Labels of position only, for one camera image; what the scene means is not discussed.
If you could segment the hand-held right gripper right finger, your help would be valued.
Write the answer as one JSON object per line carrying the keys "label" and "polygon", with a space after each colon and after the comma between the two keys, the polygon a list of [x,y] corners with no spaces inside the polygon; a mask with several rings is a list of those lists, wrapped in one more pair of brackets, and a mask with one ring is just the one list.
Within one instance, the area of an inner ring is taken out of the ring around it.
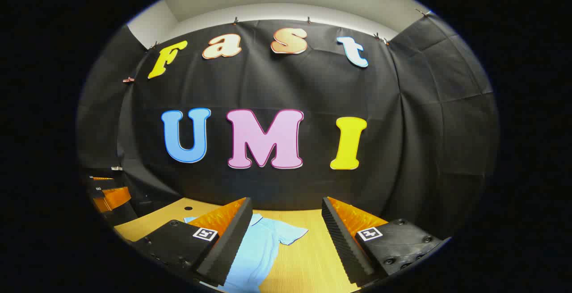
{"label": "hand-held right gripper right finger", "polygon": [[390,281],[449,242],[404,218],[386,221],[329,196],[321,215],[349,281],[359,287]]}

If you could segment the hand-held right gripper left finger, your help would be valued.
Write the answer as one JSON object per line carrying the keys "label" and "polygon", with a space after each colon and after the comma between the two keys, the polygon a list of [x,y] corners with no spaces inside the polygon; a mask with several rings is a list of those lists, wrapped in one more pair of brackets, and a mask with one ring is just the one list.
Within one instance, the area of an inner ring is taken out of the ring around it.
{"label": "hand-held right gripper left finger", "polygon": [[130,246],[182,279],[223,285],[251,218],[252,200],[243,197],[191,222],[170,220]]}

